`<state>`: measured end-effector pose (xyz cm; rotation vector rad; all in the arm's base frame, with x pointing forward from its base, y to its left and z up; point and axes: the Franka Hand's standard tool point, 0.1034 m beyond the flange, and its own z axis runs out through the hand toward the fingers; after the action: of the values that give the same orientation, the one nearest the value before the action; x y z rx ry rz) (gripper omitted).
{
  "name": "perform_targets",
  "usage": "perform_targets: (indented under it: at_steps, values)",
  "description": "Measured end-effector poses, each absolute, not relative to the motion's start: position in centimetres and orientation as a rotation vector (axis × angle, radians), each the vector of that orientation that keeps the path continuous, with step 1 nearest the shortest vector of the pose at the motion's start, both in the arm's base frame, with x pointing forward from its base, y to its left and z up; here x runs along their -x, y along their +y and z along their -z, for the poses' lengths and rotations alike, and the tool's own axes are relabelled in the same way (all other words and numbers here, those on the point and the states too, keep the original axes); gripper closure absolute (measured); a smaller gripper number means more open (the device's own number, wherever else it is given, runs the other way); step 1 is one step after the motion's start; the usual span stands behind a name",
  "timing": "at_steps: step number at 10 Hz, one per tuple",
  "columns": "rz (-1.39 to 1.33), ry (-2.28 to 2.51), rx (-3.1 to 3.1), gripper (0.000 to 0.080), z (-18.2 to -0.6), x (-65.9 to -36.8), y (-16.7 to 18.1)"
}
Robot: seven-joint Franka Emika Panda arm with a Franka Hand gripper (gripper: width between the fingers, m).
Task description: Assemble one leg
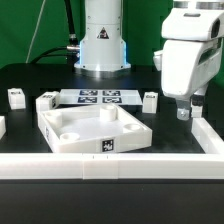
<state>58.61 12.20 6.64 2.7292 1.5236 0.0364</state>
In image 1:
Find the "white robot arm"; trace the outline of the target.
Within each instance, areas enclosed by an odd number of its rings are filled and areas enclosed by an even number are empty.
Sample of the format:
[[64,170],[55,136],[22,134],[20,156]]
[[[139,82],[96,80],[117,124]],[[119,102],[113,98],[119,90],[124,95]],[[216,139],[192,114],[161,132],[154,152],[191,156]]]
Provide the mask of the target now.
[[[128,69],[121,37],[122,0],[85,0],[86,32],[74,67],[95,77]],[[162,23],[165,39],[153,56],[163,94],[176,100],[177,118],[187,120],[201,105],[208,82],[220,70],[224,44],[224,0],[173,0]]]

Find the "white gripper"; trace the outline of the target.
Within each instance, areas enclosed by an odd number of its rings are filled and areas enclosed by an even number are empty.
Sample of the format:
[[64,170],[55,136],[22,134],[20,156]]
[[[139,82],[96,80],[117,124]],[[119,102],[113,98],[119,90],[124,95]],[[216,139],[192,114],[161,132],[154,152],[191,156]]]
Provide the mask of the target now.
[[[177,118],[188,120],[188,98],[205,86],[221,66],[224,0],[173,0],[161,36],[165,43],[154,53],[154,63],[161,72],[162,91],[178,99]],[[193,95],[192,105],[203,106],[204,96]]]

